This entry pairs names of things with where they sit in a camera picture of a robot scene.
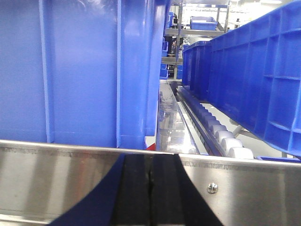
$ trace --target metal rack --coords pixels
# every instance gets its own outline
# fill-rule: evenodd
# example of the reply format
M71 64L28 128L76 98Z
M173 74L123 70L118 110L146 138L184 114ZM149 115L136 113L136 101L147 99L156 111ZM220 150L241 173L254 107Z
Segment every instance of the metal rack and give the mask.
M182 29L182 13L183 13L183 6L186 3L198 3L199 7L204 8L217 8L217 16L216 21L219 22L221 8L227 9L225 27L222 30L222 27L218 27L218 31L201 31L201 30L191 30L191 29ZM183 64L183 59L179 56L180 50L180 38L181 37L189 37L189 36L198 36L201 38L214 38L220 36L227 32L228 21L229 21L229 10L230 10L230 0L178 0L173 1L173 5L179 6L178 12L178 29L165 29L166 36L176 36L176 50L175 50L175 57L163 57L162 63L168 65L174 65L174 80L177 78L177 71L178 65Z

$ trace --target screw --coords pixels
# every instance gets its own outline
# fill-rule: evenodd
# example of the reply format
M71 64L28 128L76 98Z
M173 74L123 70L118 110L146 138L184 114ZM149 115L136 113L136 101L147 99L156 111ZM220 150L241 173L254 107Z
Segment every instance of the screw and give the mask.
M218 191L218 186L216 183L210 183L208 185L207 191L209 194L215 194Z

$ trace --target ceiling light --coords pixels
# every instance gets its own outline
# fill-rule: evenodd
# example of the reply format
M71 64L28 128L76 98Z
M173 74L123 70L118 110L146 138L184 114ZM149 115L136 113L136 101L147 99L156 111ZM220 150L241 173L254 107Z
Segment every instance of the ceiling light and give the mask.
M282 1L280 1L280 0L260 0L260 3L266 3L266 4L281 4Z

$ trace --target blue plastic crate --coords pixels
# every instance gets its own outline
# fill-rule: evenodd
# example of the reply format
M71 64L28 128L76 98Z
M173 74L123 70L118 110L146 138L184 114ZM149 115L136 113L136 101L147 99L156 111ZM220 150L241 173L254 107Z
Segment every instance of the blue plastic crate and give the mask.
M161 80L167 80L168 79L168 70L167 69L162 69L161 68L160 79Z
M301 1L212 40L209 101L291 155L301 156Z
M186 87L200 100L206 100L208 95L211 50L211 42L198 41L183 51L183 76L190 77Z
M162 56L166 57L168 52L168 41L164 41L162 44Z
M166 21L166 28L170 28L173 25L174 13L169 12L167 16L168 16L168 18L167 18L167 21Z
M143 149L168 4L1 1L0 139Z
M217 22L213 17L192 16L190 20L190 29L215 31Z
M182 79L183 77L183 65L178 65L177 79Z
M183 45L183 51L186 50L187 48L189 48L188 44Z

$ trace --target metal post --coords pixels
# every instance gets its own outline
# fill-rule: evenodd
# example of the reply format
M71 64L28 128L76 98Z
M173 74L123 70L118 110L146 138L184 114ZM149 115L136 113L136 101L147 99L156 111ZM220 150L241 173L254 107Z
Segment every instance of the metal post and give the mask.
M228 31L228 22L229 22L229 11L230 11L230 0L228 0L228 6L227 6L227 15L226 15L226 22L225 22L225 33Z
M220 19L220 12L221 12L221 8L217 8L217 17L216 17L217 22Z
M177 78L177 74L178 74L180 37L181 37L181 27L182 27L182 13L183 13L183 0L180 0L180 3L179 3L179 15L178 15L178 36L177 36L176 48L175 48L174 79Z
M243 130L244 128L241 126L241 125L238 125L236 127L236 129L232 132L233 133L233 136L235 138L237 138L237 136L239 135L239 133L241 132L241 130Z

